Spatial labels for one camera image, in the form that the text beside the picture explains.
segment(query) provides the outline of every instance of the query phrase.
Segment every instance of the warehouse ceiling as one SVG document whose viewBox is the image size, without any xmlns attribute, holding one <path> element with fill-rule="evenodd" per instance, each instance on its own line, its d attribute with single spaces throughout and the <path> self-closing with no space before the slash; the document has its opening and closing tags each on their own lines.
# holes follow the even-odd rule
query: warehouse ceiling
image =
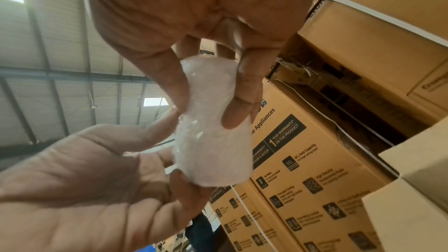
<svg viewBox="0 0 448 252">
<path fill-rule="evenodd" d="M 0 159 L 99 123 L 146 125 L 169 106 L 144 99 L 165 96 L 101 39 L 83 0 L 0 0 Z"/>
</svg>

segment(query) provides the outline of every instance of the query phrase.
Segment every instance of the white crystalline substance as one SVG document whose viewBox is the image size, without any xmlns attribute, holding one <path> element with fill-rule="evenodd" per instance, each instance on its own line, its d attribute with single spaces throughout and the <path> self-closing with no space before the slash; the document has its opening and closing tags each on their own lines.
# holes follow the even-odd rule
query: white crystalline substance
<svg viewBox="0 0 448 252">
<path fill-rule="evenodd" d="M 221 125 L 235 91 L 237 62 L 194 56 L 182 60 L 182 68 L 190 84 L 190 102 L 175 134 L 178 168 L 204 187 L 248 180 L 253 170 L 250 119 L 232 130 Z"/>
</svg>

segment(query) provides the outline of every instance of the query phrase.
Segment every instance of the hand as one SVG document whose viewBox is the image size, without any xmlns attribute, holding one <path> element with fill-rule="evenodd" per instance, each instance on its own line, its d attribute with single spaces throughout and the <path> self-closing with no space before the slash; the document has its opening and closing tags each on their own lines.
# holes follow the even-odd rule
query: hand
<svg viewBox="0 0 448 252">
<path fill-rule="evenodd" d="M 212 189 L 176 170 L 167 138 L 178 114 L 147 129 L 97 125 L 0 174 L 0 251 L 133 252 L 183 229 Z"/>
<path fill-rule="evenodd" d="M 255 118 L 262 98 L 261 80 L 286 40 L 302 27 L 312 0 L 88 3 L 102 37 L 157 82 L 181 112 L 188 105 L 189 88 L 179 59 L 198 54 L 201 38 L 238 52 L 235 97 L 222 119 L 224 127 L 234 128 L 248 114 Z"/>
</svg>

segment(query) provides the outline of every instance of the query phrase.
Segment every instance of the white strap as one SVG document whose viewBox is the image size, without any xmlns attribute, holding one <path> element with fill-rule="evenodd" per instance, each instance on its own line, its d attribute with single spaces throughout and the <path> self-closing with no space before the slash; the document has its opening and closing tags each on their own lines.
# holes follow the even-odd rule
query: white strap
<svg viewBox="0 0 448 252">
<path fill-rule="evenodd" d="M 326 118 L 327 120 L 329 120 L 330 122 L 332 122 L 334 125 L 336 125 L 336 127 L 342 131 L 342 133 L 344 133 L 353 143 L 355 143 L 359 148 L 361 148 L 361 150 L 363 150 L 369 157 L 371 157 L 374 161 L 376 161 L 377 163 L 379 163 L 382 167 L 384 167 L 385 169 L 387 169 L 391 174 L 393 174 L 395 177 L 399 177 L 399 175 L 396 173 L 396 171 L 390 167 L 388 164 L 386 164 L 385 162 L 383 162 L 381 159 L 379 159 L 377 156 L 375 156 L 374 154 L 372 154 L 368 149 L 366 149 L 362 144 L 358 143 L 355 139 L 353 139 L 353 137 L 351 137 L 344 129 L 342 129 L 342 127 L 340 127 L 334 120 L 332 120 L 331 118 L 327 117 L 325 114 L 323 114 L 322 112 L 320 112 L 317 108 L 315 108 L 312 104 L 310 104 L 306 99 L 304 99 L 294 88 L 291 88 L 288 84 L 286 84 L 283 81 L 280 81 L 278 79 L 276 79 L 276 81 L 282 82 L 286 87 L 288 87 L 289 89 L 293 90 L 304 102 L 306 102 L 309 106 L 311 106 L 315 111 L 317 111 L 319 114 L 321 114 L 324 118 Z"/>
<path fill-rule="evenodd" d="M 359 11 L 364 12 L 366 14 L 369 14 L 369 15 L 371 15 L 373 17 L 376 17 L 378 19 L 381 19 L 383 21 L 391 23 L 392 25 L 395 25 L 397 27 L 403 28 L 403 29 L 405 29 L 405 30 L 407 30 L 407 31 L 409 31 L 411 33 L 414 33 L 416 35 L 422 36 L 422 37 L 424 37 L 424 38 L 426 38 L 426 39 L 428 39 L 428 40 L 430 40 L 432 42 L 438 43 L 439 45 L 442 45 L 442 46 L 448 48 L 448 41 L 447 40 L 445 40 L 445 39 L 443 39 L 443 38 L 441 38 L 441 37 L 439 37 L 437 35 L 431 34 L 431 33 L 427 32 L 425 30 L 422 30 L 422 29 L 420 29 L 420 28 L 418 28 L 418 27 L 416 27 L 414 25 L 406 23 L 406 22 L 404 22 L 402 20 L 398 20 L 397 18 L 388 16 L 386 14 L 383 14 L 383 13 L 378 12 L 376 10 L 370 9 L 370 8 L 368 8 L 366 6 L 363 6 L 361 4 L 358 4 L 358 3 L 350 1 L 350 0 L 332 0 L 332 1 L 344 4 L 346 6 L 349 6 L 349 7 L 353 8 L 353 9 L 356 9 L 356 10 L 359 10 Z"/>
<path fill-rule="evenodd" d="M 268 242 L 268 244 L 272 247 L 272 251 L 274 252 L 279 252 L 274 244 L 272 244 L 272 242 L 269 240 L 269 238 L 267 237 L 267 235 L 263 232 L 263 230 L 261 229 L 261 227 L 258 225 L 258 222 L 255 220 L 255 218 L 253 217 L 253 215 L 251 214 L 251 212 L 249 212 L 249 210 L 247 209 L 246 205 L 244 204 L 243 200 L 241 200 L 238 192 L 235 190 L 235 188 L 233 186 L 230 186 L 233 190 L 233 192 L 235 193 L 235 195 L 237 196 L 239 202 L 243 205 L 244 209 L 246 210 L 246 212 L 249 214 L 249 216 L 251 216 L 251 219 L 253 220 L 253 222 L 255 223 L 255 225 L 258 227 L 258 230 L 261 232 L 261 235 L 263 235 L 263 237 L 266 239 L 266 241 Z"/>
</svg>

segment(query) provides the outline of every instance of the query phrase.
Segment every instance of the palm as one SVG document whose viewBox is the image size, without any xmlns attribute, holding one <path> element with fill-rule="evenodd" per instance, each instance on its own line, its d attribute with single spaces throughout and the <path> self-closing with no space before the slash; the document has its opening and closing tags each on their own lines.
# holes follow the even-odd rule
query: palm
<svg viewBox="0 0 448 252">
<path fill-rule="evenodd" d="M 0 251 L 135 251 L 176 233 L 205 205 L 173 202 L 169 151 L 122 156 L 120 147 L 138 139 L 114 141 L 104 130 L 70 136 L 0 175 L 0 211 L 8 212 Z"/>
</svg>

